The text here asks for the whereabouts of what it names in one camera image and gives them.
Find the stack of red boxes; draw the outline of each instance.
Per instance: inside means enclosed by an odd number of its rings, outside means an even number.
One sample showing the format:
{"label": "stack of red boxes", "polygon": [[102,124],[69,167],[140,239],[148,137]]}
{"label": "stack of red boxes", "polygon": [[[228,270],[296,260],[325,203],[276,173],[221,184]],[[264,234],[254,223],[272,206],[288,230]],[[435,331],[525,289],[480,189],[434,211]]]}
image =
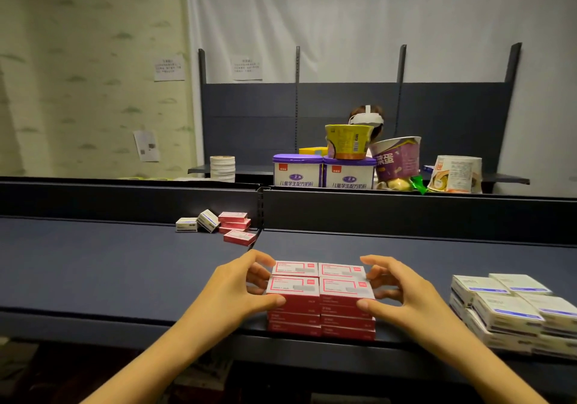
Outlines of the stack of red boxes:
{"label": "stack of red boxes", "polygon": [[316,262],[276,262],[266,293],[286,304],[269,311],[268,330],[320,337],[319,268]]}
{"label": "stack of red boxes", "polygon": [[374,340],[375,320],[359,310],[359,299],[374,299],[362,266],[319,263],[322,335]]}
{"label": "stack of red boxes", "polygon": [[221,234],[226,234],[232,230],[248,231],[250,226],[250,219],[247,219],[246,212],[221,212],[218,216],[220,226],[218,231]]}

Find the paper sign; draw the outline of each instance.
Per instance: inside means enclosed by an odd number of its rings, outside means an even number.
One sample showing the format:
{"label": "paper sign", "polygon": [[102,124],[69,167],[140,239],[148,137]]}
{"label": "paper sign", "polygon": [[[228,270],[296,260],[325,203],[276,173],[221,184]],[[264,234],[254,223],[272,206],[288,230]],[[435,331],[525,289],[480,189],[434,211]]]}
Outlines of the paper sign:
{"label": "paper sign", "polygon": [[230,58],[233,80],[263,80],[259,57],[233,55]]}
{"label": "paper sign", "polygon": [[154,63],[154,81],[185,80],[184,58],[180,55],[157,59]]}
{"label": "paper sign", "polygon": [[154,132],[151,130],[135,130],[133,133],[140,160],[145,163],[160,161],[160,151],[156,144]]}

